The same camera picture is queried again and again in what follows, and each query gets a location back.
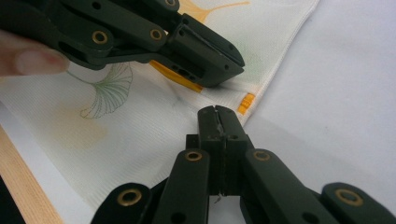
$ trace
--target white cloth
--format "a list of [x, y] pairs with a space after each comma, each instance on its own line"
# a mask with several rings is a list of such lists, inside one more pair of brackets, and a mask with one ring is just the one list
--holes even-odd
[[318, 0], [250, 0], [231, 6], [237, 2], [180, 2], [189, 6], [182, 10], [205, 19], [240, 50], [246, 61], [242, 75], [200, 93], [140, 63], [113, 64], [99, 72], [72, 65], [60, 75], [0, 80], [0, 101], [93, 209], [118, 185], [153, 187], [165, 179], [185, 135], [197, 133], [196, 112], [202, 107], [238, 111], [253, 94], [246, 113], [237, 112], [245, 123]]

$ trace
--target leaf pattern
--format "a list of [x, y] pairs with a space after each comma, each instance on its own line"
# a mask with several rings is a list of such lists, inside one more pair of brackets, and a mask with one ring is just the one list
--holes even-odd
[[196, 20], [200, 21], [201, 23], [204, 23], [206, 20], [206, 17], [214, 10], [224, 8], [224, 7], [234, 7], [234, 6], [239, 6], [239, 5], [247, 5], [249, 4], [248, 1], [246, 2], [240, 2], [240, 3], [233, 3], [225, 6], [220, 6], [220, 7], [213, 7], [210, 9], [203, 9], [195, 5], [192, 0], [180, 0], [180, 13], [187, 13], [190, 16], [194, 17]]
[[95, 89], [95, 99], [90, 107], [80, 111], [84, 119], [98, 119], [105, 114], [113, 113], [128, 98], [133, 73], [128, 63], [111, 65], [107, 76], [98, 82], [88, 82], [67, 72], [70, 76], [90, 84]]

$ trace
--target fingernail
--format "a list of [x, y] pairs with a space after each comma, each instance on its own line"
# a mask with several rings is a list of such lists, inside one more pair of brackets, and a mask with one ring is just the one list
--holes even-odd
[[69, 60], [54, 49], [28, 49], [15, 62], [23, 75], [58, 74], [69, 66]]

